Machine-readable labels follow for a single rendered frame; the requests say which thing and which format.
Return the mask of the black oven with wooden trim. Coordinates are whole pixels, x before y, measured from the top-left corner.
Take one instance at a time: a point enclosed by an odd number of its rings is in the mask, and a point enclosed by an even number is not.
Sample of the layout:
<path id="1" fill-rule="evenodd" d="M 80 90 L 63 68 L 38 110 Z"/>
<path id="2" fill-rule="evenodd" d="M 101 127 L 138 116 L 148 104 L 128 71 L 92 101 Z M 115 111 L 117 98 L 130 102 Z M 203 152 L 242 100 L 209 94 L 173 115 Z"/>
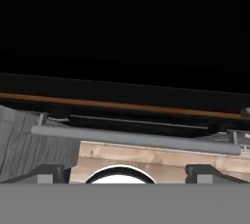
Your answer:
<path id="1" fill-rule="evenodd" d="M 0 98 L 214 121 L 250 146 L 250 95 L 0 73 Z"/>

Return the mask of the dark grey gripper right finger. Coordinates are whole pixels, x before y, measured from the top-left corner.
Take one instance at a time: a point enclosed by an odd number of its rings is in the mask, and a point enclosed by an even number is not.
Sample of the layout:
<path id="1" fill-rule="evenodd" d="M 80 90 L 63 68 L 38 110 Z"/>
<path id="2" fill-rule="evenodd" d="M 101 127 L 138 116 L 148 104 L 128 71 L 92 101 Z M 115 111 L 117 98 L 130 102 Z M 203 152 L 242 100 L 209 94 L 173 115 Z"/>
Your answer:
<path id="1" fill-rule="evenodd" d="M 188 164 L 186 174 L 187 184 L 247 184 L 247 181 L 226 175 L 210 164 Z"/>

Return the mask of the tan wooden panel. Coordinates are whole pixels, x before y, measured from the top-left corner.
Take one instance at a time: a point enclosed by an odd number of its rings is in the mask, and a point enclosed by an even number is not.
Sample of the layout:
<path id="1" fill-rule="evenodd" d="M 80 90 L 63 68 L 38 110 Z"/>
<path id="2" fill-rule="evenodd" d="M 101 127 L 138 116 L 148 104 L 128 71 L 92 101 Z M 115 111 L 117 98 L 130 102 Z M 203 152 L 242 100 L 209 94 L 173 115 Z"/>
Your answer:
<path id="1" fill-rule="evenodd" d="M 233 157 L 83 141 L 70 182 L 83 183 L 96 170 L 125 164 L 141 169 L 156 183 L 184 183 L 185 166 L 194 163 L 211 164 L 223 173 L 250 181 L 250 155 Z"/>

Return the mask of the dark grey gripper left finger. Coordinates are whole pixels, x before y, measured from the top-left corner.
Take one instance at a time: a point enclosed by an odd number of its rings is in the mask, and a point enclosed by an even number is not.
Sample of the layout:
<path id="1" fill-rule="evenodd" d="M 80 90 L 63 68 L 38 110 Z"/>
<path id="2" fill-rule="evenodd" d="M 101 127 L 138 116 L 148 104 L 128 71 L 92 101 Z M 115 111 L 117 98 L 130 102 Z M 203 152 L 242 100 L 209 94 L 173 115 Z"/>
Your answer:
<path id="1" fill-rule="evenodd" d="M 63 182 L 62 165 L 41 164 L 27 174 L 3 181 L 3 184 L 56 184 Z"/>

